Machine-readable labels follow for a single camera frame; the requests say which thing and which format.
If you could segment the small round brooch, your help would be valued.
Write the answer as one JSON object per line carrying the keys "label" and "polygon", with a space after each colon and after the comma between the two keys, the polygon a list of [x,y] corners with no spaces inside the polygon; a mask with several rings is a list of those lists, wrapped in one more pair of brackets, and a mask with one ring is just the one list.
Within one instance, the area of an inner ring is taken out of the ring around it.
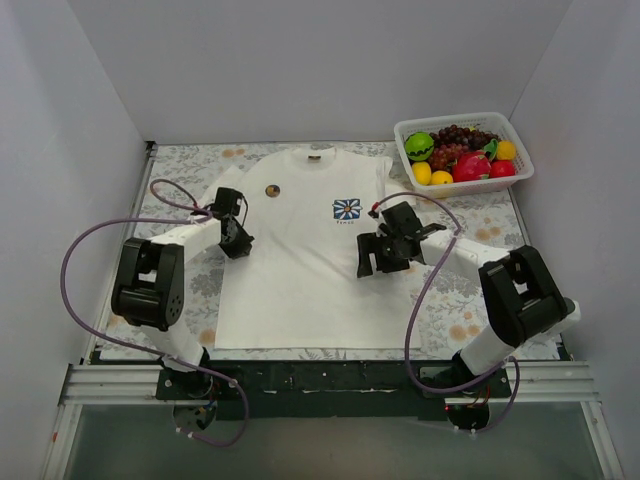
{"label": "small round brooch", "polygon": [[265,188],[265,194],[270,198],[276,198],[280,195],[281,189],[278,185],[271,184]]}

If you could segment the white t-shirt with daisy print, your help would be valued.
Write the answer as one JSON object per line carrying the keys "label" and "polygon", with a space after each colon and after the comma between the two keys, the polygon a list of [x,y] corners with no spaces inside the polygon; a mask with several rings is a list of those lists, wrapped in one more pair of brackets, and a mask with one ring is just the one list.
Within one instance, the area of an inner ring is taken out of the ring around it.
{"label": "white t-shirt with daisy print", "polygon": [[[377,227],[367,213],[398,190],[391,168],[387,156],[333,147],[273,153],[241,175],[233,187],[254,241],[225,263],[218,349],[394,348],[411,311],[404,275],[356,275],[357,236]],[[276,198],[265,194],[271,184]]]}

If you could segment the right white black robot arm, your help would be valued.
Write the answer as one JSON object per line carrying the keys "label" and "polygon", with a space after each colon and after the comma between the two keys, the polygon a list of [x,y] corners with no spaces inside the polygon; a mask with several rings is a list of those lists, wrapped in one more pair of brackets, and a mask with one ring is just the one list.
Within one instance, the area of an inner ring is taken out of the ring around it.
{"label": "right white black robot arm", "polygon": [[459,222],[453,228],[425,225],[406,201],[388,206],[380,200],[368,214],[377,229],[357,237],[358,277],[432,263],[427,285],[446,268],[476,281],[482,292],[489,324],[452,357],[448,368],[421,381],[411,356],[404,356],[411,382],[424,392],[475,397],[519,347],[552,339],[581,319],[578,302],[560,292],[541,254],[530,245],[494,248],[464,238]]}

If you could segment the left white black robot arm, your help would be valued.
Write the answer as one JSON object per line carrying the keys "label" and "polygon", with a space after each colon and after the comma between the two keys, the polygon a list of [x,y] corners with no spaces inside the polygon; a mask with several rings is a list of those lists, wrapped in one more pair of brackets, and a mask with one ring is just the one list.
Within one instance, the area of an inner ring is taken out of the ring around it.
{"label": "left white black robot arm", "polygon": [[196,206],[186,224],[149,239],[132,237],[122,247],[111,309],[142,331],[168,379],[193,400],[205,398],[214,380],[200,367],[209,360],[206,349],[182,318],[185,267],[215,246],[229,259],[248,256],[254,237],[238,219],[247,209],[241,192],[220,187],[213,202]]}

